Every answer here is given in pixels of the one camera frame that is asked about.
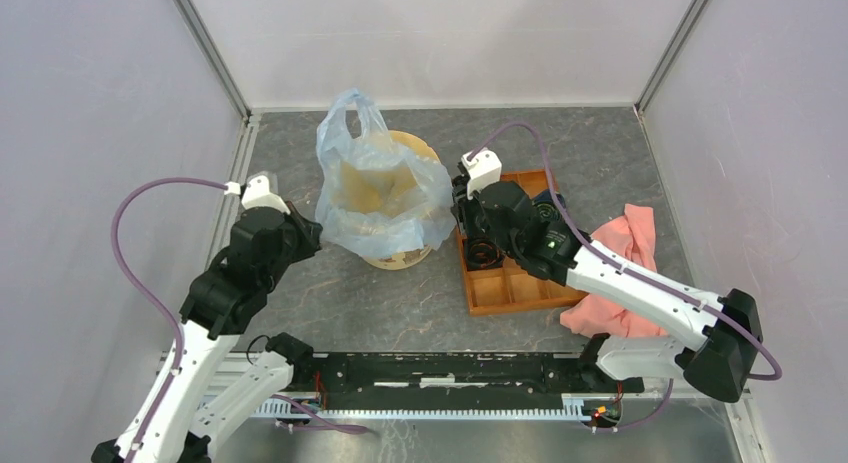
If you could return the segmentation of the light blue plastic trash bag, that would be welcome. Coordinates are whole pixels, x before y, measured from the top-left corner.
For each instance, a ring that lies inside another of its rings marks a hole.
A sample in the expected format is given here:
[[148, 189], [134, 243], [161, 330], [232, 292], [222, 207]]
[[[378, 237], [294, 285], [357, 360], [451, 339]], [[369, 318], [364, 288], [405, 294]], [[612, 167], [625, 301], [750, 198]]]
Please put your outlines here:
[[315, 209], [322, 239], [363, 258], [438, 249], [456, 222], [451, 179], [434, 156], [391, 136], [377, 105], [352, 88], [316, 130], [323, 183]]

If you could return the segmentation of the yellow capybara trash bin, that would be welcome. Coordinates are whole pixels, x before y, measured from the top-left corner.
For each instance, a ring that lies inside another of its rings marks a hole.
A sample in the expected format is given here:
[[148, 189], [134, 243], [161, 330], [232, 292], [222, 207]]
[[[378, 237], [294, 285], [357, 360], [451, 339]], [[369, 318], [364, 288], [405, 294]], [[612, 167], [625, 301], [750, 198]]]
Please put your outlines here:
[[343, 162], [334, 197], [345, 211], [342, 236], [370, 265], [403, 270], [437, 249], [453, 227], [447, 221], [447, 172], [437, 153], [419, 137], [390, 130], [380, 139], [415, 156], [391, 168], [359, 169]]

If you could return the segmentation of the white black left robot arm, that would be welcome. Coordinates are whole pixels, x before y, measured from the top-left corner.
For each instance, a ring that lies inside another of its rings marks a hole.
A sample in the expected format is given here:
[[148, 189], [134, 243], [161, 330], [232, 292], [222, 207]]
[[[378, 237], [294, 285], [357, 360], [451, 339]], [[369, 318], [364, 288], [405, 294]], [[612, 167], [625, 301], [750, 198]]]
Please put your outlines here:
[[281, 333], [247, 374], [200, 405], [208, 386], [268, 302], [284, 272], [321, 248], [322, 227], [296, 209], [246, 209], [230, 243], [190, 285], [179, 333], [151, 393], [127, 429], [98, 444], [94, 462], [209, 462], [218, 446], [272, 393], [306, 388], [314, 377], [313, 349]]

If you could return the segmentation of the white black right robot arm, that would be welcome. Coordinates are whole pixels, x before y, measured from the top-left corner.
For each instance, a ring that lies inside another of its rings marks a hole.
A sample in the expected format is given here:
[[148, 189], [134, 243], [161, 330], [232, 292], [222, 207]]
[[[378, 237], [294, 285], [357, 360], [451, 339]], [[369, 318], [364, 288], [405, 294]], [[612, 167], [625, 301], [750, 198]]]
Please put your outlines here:
[[470, 177], [457, 176], [452, 198], [460, 230], [492, 243], [530, 276], [612, 300], [665, 330], [633, 340], [593, 334], [577, 365], [585, 388], [602, 391], [629, 378], [683, 379], [715, 400], [740, 400], [763, 348], [753, 296], [699, 290], [635, 264], [564, 220], [543, 217], [514, 181], [477, 189]]

